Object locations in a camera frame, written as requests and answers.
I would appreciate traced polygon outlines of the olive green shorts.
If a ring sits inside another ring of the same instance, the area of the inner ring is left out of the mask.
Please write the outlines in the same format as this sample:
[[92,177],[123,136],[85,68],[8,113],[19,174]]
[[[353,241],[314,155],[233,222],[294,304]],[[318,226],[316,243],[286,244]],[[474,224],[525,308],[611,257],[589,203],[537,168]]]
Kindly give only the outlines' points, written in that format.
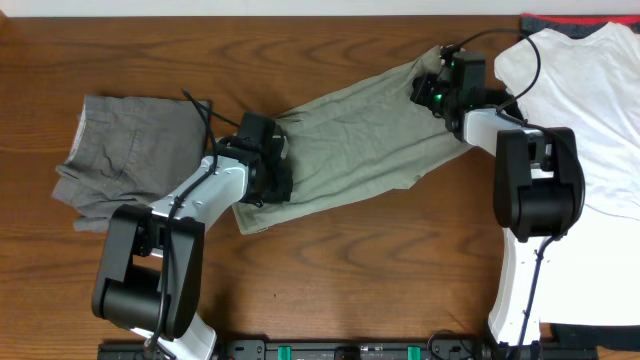
[[331,208],[409,189],[468,151],[443,120],[411,101],[412,82],[441,69],[440,49],[277,116],[288,140],[291,199],[236,203],[242,234]]

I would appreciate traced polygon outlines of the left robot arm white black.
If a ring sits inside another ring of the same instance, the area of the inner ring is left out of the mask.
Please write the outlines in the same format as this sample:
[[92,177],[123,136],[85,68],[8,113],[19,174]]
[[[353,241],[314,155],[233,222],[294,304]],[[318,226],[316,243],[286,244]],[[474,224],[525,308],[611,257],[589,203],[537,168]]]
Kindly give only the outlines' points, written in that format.
[[219,146],[165,197],[114,212],[92,310],[144,340],[102,344],[99,358],[213,358],[217,334],[197,313],[205,235],[235,203],[260,207],[291,194],[286,136],[230,136]]

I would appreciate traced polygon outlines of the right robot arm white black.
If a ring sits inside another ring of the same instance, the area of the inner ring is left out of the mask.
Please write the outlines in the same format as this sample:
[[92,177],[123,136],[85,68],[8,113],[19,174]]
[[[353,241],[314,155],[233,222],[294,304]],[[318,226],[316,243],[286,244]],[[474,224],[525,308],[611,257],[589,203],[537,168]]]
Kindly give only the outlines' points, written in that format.
[[586,185],[576,139],[509,113],[515,99],[485,85],[486,60],[456,52],[412,82],[412,102],[444,121],[462,143],[494,157],[493,211],[504,232],[498,295],[488,326],[512,349],[537,342],[535,296],[547,248],[579,219]]

